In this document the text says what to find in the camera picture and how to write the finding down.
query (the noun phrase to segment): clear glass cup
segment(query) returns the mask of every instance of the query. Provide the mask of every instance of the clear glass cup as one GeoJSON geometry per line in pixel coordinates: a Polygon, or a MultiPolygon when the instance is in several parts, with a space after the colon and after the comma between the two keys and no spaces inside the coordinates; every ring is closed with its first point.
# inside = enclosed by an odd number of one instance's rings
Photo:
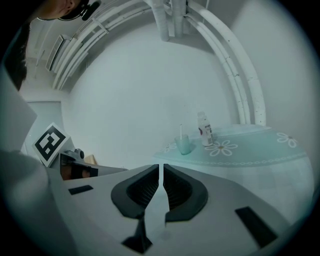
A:
{"type": "Polygon", "coordinates": [[[189,137],[187,134],[183,134],[182,137],[180,137],[180,136],[175,137],[174,141],[175,141],[181,155],[187,155],[191,152],[189,137]]]}

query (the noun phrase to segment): white bottle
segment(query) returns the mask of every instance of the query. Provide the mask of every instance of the white bottle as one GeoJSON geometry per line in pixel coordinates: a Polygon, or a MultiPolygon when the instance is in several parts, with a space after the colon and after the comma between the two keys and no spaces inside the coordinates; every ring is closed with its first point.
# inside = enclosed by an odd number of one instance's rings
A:
{"type": "Polygon", "coordinates": [[[213,145],[213,135],[211,130],[210,122],[205,114],[205,112],[198,113],[198,127],[202,139],[202,145],[205,147],[213,145]]]}

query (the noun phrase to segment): air conditioner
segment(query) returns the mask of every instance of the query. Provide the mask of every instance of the air conditioner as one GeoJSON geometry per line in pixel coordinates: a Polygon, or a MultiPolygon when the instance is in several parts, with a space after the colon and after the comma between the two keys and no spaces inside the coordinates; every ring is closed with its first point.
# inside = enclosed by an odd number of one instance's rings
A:
{"type": "Polygon", "coordinates": [[[45,68],[48,71],[53,71],[53,72],[57,73],[58,63],[59,62],[61,63],[60,60],[62,59],[64,51],[66,50],[66,48],[70,44],[71,39],[72,38],[68,35],[64,35],[64,34],[59,35],[59,37],[57,38],[57,40],[54,43],[54,46],[50,52],[49,58],[48,58],[46,65],[45,65],[45,68]]]}

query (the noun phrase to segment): hair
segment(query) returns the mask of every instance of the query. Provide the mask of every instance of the hair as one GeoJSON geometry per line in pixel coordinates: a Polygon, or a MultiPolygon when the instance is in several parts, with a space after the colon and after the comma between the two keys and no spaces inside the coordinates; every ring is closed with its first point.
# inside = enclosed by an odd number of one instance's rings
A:
{"type": "Polygon", "coordinates": [[[22,25],[20,34],[4,62],[5,67],[18,91],[27,77],[26,51],[29,34],[30,23],[25,23],[22,25]]]}

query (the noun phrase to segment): table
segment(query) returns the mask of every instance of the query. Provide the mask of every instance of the table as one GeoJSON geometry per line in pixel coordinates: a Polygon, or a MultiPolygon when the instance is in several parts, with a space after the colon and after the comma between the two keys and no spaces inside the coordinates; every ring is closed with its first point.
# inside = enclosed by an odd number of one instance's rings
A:
{"type": "Polygon", "coordinates": [[[260,125],[213,129],[213,146],[190,135],[191,153],[181,155],[169,143],[153,156],[154,163],[193,169],[234,181],[274,207],[293,224],[312,203],[314,178],[307,153],[291,136],[260,125]]]}

